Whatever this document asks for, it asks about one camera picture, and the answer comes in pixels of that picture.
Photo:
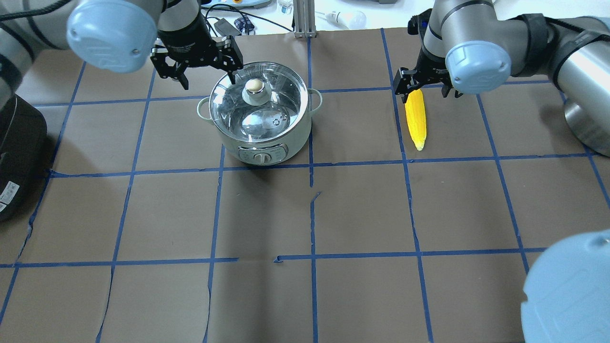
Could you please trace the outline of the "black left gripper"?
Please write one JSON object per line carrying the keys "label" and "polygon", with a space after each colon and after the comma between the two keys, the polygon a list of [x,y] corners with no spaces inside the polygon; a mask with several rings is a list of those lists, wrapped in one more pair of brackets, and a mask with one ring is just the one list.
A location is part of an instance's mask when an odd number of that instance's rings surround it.
{"label": "black left gripper", "polygon": [[215,40],[206,30],[202,32],[159,31],[161,44],[155,44],[150,60],[163,79],[180,83],[187,91],[187,68],[213,67],[227,73],[232,85],[236,84],[236,71],[243,69],[244,61],[234,36]]}

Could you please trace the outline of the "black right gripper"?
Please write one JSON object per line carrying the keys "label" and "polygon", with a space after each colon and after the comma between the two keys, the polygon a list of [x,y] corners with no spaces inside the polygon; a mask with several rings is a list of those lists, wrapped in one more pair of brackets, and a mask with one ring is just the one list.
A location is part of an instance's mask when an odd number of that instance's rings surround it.
{"label": "black right gripper", "polygon": [[400,95],[402,103],[406,104],[410,93],[432,84],[442,84],[443,98],[446,98],[454,88],[445,59],[429,57],[428,53],[421,50],[414,69],[398,68],[393,80],[393,92],[395,95]]}

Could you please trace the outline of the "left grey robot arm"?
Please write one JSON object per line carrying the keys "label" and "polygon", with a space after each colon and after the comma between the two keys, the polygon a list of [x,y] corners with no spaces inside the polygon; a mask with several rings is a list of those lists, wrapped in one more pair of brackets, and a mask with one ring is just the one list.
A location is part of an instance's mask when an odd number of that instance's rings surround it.
{"label": "left grey robot arm", "polygon": [[189,88],[187,68],[213,67],[231,81],[244,66],[232,36],[214,39],[200,0],[3,0],[1,106],[43,50],[72,50],[103,70],[135,72],[152,61],[161,78]]}

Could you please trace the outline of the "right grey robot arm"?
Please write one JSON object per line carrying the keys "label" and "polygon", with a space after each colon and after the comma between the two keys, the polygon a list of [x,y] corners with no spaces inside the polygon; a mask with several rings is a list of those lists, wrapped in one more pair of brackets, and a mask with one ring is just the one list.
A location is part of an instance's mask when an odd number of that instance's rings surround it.
{"label": "right grey robot arm", "polygon": [[[609,19],[499,20],[491,0],[436,0],[413,16],[421,41],[416,67],[393,81],[403,103],[425,85],[455,97],[493,91],[510,77],[545,75],[567,96],[566,122],[584,145],[609,155]],[[527,343],[609,341],[609,230],[579,233],[548,247],[530,267],[521,304]]]}

